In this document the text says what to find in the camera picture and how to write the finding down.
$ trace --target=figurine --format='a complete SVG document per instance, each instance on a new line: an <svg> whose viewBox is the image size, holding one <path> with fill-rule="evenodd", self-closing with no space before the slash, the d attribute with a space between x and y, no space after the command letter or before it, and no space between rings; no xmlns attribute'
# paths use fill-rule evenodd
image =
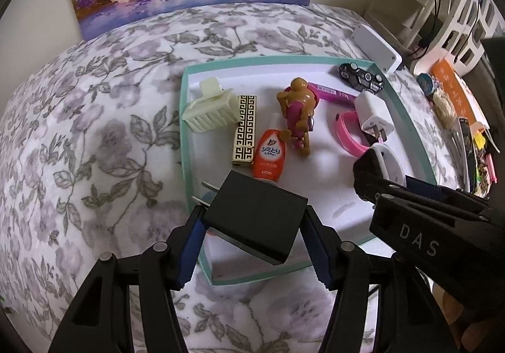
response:
<svg viewBox="0 0 505 353"><path fill-rule="evenodd" d="M287 120L287 129L281 131L280 139L288 143L294 139L295 147L302 155L311 153L309 131L319 98L312 85L300 77L291 81L291 87L277 94L282 116Z"/></svg>

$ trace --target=white power adapter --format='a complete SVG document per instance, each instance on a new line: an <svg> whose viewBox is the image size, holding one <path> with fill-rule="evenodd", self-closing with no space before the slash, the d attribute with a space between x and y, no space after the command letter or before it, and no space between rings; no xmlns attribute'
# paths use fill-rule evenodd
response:
<svg viewBox="0 0 505 353"><path fill-rule="evenodd" d="M361 92L354 100L359 125L363 132L377 139L387 140L387 135L395 130L393 119L383 99L368 91Z"/></svg>

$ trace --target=pink wristband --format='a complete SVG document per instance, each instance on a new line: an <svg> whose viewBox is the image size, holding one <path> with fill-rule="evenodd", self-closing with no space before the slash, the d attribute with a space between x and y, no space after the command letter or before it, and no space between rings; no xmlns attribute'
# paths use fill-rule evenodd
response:
<svg viewBox="0 0 505 353"><path fill-rule="evenodd" d="M345 126L345 121L354 121L359 124L358 114L356 111L346 111L340 114L337 114L335 117L335 131L337 132L338 139L340 140L340 144L344 147L344 149L349 152L352 156L359 158L363 155L366 150L370 147L360 144L355 141L353 137L350 136L347 127Z"/></svg>

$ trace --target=bed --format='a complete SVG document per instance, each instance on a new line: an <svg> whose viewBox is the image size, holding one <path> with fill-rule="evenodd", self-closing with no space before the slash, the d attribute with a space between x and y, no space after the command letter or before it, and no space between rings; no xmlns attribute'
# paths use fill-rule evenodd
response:
<svg viewBox="0 0 505 353"><path fill-rule="evenodd" d="M51 339L104 251L138 254L187 218L179 152L183 70L260 55L365 58L352 11L272 3L219 4L150 17L81 42L15 91L1 119L0 295ZM389 77L439 184L460 186L445 133L406 70ZM317 351L334 293L312 268L212 287L197 266L173 294L196 353ZM373 347L371 298L362 351ZM133 338L146 353L138 292Z"/></svg>

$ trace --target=orange bottle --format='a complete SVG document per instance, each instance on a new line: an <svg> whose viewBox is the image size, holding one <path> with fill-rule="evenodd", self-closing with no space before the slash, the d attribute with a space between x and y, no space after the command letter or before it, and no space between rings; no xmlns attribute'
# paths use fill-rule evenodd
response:
<svg viewBox="0 0 505 353"><path fill-rule="evenodd" d="M270 183L279 180L286 159L286 143L279 138L281 129L286 128L285 122L281 114L272 114L268 129L259 140L254 153L254 178Z"/></svg>

